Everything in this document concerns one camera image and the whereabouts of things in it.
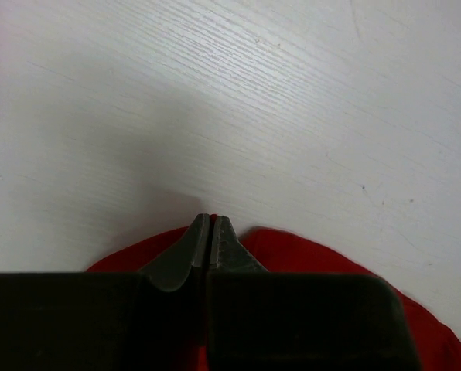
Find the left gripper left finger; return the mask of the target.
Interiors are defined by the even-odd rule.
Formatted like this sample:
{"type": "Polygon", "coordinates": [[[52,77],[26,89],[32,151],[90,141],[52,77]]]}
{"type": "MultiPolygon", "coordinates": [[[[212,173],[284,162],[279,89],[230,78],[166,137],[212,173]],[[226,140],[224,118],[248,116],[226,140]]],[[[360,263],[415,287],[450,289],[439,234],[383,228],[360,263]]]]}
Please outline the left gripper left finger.
{"type": "Polygon", "coordinates": [[[210,218],[144,267],[0,273],[0,370],[195,370],[210,218]]]}

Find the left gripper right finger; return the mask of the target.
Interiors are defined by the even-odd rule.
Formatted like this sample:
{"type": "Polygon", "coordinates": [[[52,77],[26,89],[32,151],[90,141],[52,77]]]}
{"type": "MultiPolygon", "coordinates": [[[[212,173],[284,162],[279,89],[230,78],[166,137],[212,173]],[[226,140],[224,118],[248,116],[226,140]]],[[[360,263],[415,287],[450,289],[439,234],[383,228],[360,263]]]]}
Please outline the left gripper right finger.
{"type": "Polygon", "coordinates": [[[394,290],[366,274],[274,273],[214,220],[206,278],[212,370],[420,370],[394,290]]]}

